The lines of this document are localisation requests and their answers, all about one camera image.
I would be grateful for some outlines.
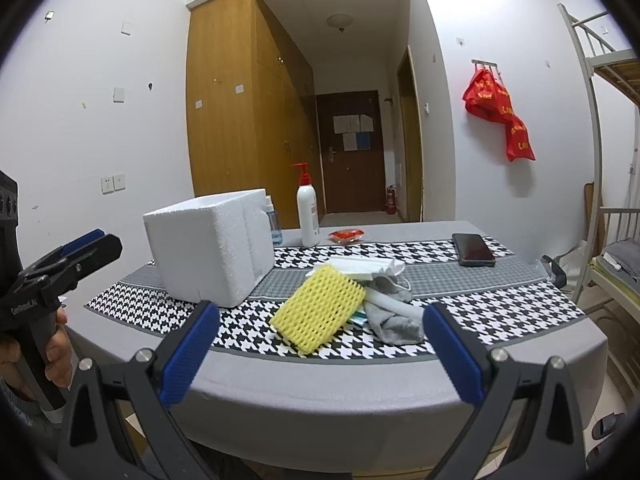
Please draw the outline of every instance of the slipper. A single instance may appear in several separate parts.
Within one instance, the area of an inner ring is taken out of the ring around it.
[[[587,466],[589,469],[593,468],[598,464],[602,456],[610,450],[612,447],[613,441],[607,439],[601,443],[599,443],[596,447],[594,447],[590,452],[587,453]]]
[[[591,429],[591,436],[594,440],[601,440],[616,431],[617,428],[624,424],[624,421],[624,413],[609,413],[609,415],[603,416],[595,423]]]

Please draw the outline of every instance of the styrofoam box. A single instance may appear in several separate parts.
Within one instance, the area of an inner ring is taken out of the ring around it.
[[[201,196],[144,215],[156,267],[173,298],[242,303],[273,268],[263,189]]]

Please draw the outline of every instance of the hand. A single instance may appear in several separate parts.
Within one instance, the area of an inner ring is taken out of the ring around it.
[[[49,381],[60,388],[71,384],[71,343],[66,335],[66,313],[62,308],[56,312],[57,330],[47,343],[45,351],[49,363],[45,375]],[[24,382],[24,378],[15,366],[20,360],[20,345],[13,338],[0,340],[0,376],[12,390],[25,400],[34,400],[33,392]]]

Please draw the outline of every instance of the grey table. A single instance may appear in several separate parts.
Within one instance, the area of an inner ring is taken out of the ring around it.
[[[335,228],[323,228],[322,239]],[[365,241],[442,240],[483,234],[468,222],[364,226]],[[284,232],[285,245],[300,231]],[[68,327],[80,357],[123,361],[160,338],[81,307]],[[607,339],[588,318],[507,345],[521,361],[562,356],[577,390],[583,427],[600,397]],[[515,406],[502,431],[513,431]],[[400,470],[437,463],[471,413],[438,360],[330,365],[209,352],[191,391],[172,409],[184,433],[223,452],[292,469],[320,472]]]

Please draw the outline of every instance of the clear plastic bottle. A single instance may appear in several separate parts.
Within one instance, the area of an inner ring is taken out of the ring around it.
[[[282,230],[280,229],[280,222],[278,221],[278,213],[273,208],[273,202],[271,201],[271,195],[267,195],[267,216],[269,217],[269,224],[271,225],[271,241],[274,246],[282,245]]]

